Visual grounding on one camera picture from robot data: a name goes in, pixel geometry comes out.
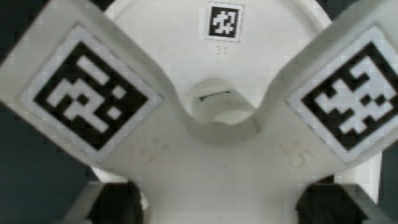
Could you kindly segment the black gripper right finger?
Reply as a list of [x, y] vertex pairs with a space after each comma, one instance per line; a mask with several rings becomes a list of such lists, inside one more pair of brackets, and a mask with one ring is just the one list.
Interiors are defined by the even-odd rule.
[[338, 184], [331, 177], [308, 186], [295, 211], [299, 224], [386, 224], [386, 213], [361, 186]]

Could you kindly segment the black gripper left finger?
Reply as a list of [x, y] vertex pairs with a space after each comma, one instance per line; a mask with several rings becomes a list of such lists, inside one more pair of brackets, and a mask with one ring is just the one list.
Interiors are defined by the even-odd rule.
[[89, 182], [59, 224], [144, 224], [141, 199], [132, 182]]

